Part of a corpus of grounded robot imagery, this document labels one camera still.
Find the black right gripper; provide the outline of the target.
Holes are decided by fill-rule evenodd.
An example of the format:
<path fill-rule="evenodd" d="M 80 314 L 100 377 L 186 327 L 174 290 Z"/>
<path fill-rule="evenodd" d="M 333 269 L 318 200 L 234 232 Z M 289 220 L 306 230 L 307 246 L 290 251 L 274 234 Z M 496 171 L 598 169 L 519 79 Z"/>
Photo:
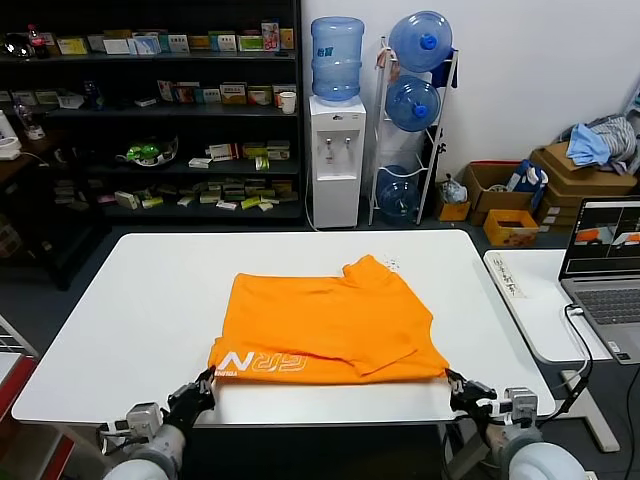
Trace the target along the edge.
<path fill-rule="evenodd" d="M 445 373 L 451 389 L 451 410 L 465 412 L 474 420 L 489 420 L 493 412 L 492 401 L 496 399 L 496 390 L 481 382 L 467 380 L 462 374 L 449 368 Z"/>

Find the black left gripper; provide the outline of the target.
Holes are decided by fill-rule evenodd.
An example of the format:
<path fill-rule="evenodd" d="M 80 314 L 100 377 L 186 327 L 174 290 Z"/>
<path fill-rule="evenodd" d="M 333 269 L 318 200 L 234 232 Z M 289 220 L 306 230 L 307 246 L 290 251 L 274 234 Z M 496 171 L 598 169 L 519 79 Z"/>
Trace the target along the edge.
<path fill-rule="evenodd" d="M 166 423 L 176 428 L 192 428 L 198 417 L 215 408 L 213 387 L 215 368 L 207 368 L 198 381 L 183 385 L 168 397 Z"/>

